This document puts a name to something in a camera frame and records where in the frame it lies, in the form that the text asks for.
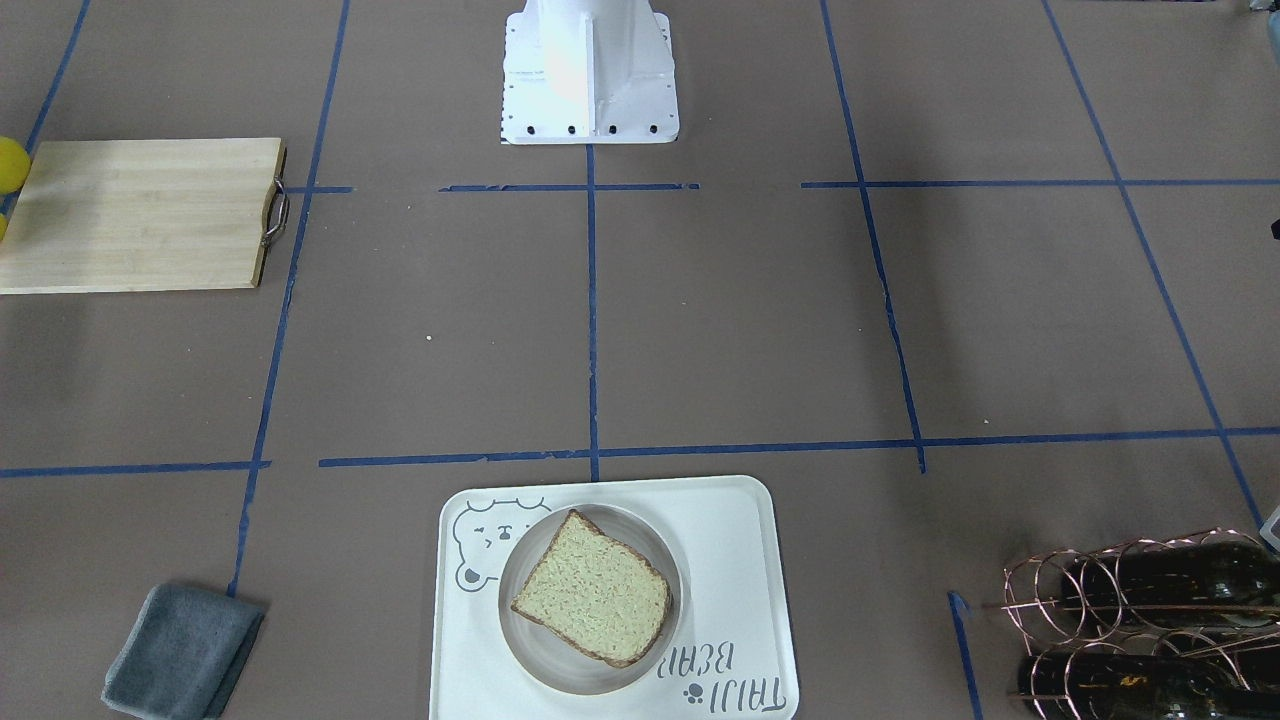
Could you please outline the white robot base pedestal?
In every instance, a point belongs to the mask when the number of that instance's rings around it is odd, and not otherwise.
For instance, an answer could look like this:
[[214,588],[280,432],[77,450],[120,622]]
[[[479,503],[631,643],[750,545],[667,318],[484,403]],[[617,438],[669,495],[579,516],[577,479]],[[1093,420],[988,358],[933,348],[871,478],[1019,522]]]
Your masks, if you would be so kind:
[[671,23],[649,1],[527,1],[504,41],[502,143],[678,138]]

